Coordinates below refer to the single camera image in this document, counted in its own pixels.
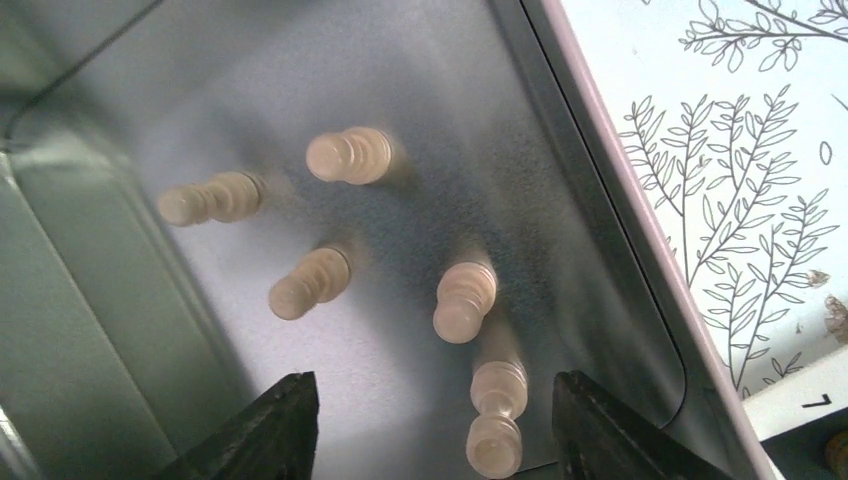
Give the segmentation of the metal tray with light pieces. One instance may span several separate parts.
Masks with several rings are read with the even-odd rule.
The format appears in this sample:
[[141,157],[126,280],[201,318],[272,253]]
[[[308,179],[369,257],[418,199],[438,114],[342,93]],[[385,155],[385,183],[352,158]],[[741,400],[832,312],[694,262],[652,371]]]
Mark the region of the metal tray with light pieces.
[[[310,142],[397,149],[325,182]],[[254,215],[177,227],[169,188],[259,177]],[[352,277],[287,321],[272,286]],[[489,263],[479,334],[433,327]],[[520,478],[553,477],[556,373],[587,373],[733,479],[772,471],[637,186],[559,1],[5,1],[1,475],[157,473],[290,372],[316,374],[316,479],[472,479],[475,367],[519,361]]]

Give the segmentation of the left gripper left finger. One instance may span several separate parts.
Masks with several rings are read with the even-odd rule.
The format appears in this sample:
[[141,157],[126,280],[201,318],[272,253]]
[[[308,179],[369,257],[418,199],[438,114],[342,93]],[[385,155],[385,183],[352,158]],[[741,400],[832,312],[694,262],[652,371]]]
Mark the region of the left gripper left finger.
[[315,374],[289,374],[152,477],[310,479],[318,414]]

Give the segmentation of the light pawn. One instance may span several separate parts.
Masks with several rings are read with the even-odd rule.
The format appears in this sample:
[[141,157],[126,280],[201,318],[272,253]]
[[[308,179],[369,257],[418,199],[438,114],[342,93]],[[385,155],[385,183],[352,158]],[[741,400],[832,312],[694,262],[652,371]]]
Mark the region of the light pawn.
[[488,479],[514,475],[523,457],[516,419],[528,403],[523,371],[505,361],[490,361],[475,371],[470,398],[478,416],[471,423],[465,452],[469,464]]

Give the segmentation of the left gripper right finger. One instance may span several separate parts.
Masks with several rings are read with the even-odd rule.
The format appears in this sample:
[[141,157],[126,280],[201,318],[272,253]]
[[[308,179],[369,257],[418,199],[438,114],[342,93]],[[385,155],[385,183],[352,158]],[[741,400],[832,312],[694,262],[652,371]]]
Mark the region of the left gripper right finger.
[[580,371],[555,375],[552,432],[563,479],[727,479]]

